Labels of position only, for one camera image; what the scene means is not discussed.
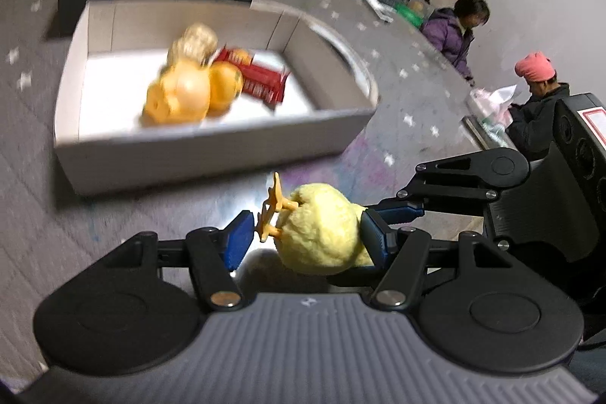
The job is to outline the round induction cooker inset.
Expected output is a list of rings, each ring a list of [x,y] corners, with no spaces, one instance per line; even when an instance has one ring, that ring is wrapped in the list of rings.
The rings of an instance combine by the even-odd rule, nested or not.
[[[377,107],[380,100],[378,84],[374,75],[368,69],[365,60],[358,55],[341,34],[325,22],[307,13],[303,14],[302,19],[314,33],[328,42],[344,59],[353,78],[355,78],[356,84],[358,84],[358,88],[362,90],[369,102]]]

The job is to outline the yellow rubber duck toy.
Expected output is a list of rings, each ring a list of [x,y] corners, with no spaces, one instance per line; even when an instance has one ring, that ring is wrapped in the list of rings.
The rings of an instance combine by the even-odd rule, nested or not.
[[[199,66],[181,59],[148,89],[143,118],[155,125],[197,123],[226,114],[242,93],[244,77],[225,61]]]

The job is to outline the person with pink hat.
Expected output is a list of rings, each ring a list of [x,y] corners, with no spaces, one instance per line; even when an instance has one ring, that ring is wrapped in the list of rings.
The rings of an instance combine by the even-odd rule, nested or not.
[[[528,161],[536,161],[547,156],[553,139],[554,106],[570,95],[570,87],[559,80],[551,60],[540,51],[520,59],[515,73],[526,81],[530,98],[523,105],[509,106],[512,123],[506,133]]]

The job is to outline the yellow plush chick toy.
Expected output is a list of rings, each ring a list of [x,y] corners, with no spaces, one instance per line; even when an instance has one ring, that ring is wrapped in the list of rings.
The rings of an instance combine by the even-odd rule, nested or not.
[[[373,265],[359,239],[364,211],[364,206],[350,202],[330,184],[302,184],[285,195],[275,173],[257,216],[256,232],[262,242],[273,241],[290,270],[332,276]]]

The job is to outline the person in purple jacket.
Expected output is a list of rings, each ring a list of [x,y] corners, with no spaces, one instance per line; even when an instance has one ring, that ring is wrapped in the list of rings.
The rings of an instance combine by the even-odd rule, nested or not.
[[[485,0],[457,0],[453,7],[434,9],[420,32],[473,87],[475,79],[467,63],[475,40],[473,30],[486,25],[489,19],[490,9]]]

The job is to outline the white cardboard box tray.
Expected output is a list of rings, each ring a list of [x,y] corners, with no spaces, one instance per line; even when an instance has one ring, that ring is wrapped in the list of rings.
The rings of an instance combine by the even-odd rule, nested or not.
[[[53,144],[74,192],[93,196],[339,154],[378,100],[353,48],[299,9],[89,1]]]

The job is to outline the tan peanut toy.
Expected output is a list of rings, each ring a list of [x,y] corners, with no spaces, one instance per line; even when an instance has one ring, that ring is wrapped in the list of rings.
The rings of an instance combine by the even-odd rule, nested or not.
[[[181,59],[187,59],[199,66],[206,66],[217,51],[218,45],[218,36],[210,27],[195,23],[170,45],[167,64],[173,66]]]

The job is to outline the grey star quilted table cover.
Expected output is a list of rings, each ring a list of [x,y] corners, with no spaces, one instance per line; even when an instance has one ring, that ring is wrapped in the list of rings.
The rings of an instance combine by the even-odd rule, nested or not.
[[[467,153],[469,86],[402,20],[378,22],[362,0],[256,0],[292,6],[335,29],[379,86],[379,108],[336,158],[289,166],[286,187],[333,184],[372,204],[393,195],[422,161]],[[81,199],[55,163],[52,120],[67,39],[50,27],[56,0],[1,0],[1,377],[23,388],[43,370],[32,332],[39,301],[141,230],[181,238],[255,210],[267,171]]]

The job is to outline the red snack packet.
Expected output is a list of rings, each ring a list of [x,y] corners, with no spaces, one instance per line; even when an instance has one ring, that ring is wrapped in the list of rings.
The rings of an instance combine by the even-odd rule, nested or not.
[[[242,48],[227,48],[224,46],[215,61],[225,61],[234,65],[244,77],[242,91],[257,100],[262,100],[268,106],[275,107],[283,102],[286,91],[287,77],[290,72],[270,69],[268,66],[254,61],[254,55]]]

